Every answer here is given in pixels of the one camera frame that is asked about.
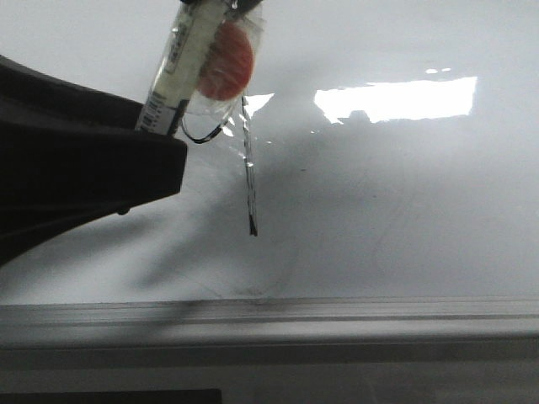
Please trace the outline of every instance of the white surface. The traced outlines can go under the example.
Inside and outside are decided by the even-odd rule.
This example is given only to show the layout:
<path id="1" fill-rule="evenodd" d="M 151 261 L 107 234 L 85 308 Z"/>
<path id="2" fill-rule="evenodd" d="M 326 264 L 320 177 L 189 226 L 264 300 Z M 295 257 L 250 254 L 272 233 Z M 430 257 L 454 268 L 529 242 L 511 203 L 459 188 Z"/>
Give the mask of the white surface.
<path id="1" fill-rule="evenodd" d="M 0 0 L 0 53 L 142 101 L 177 3 Z M 260 236 L 238 127 L 190 147 L 176 197 L 0 269 L 0 304 L 536 294 L 539 4 L 264 11 Z"/>

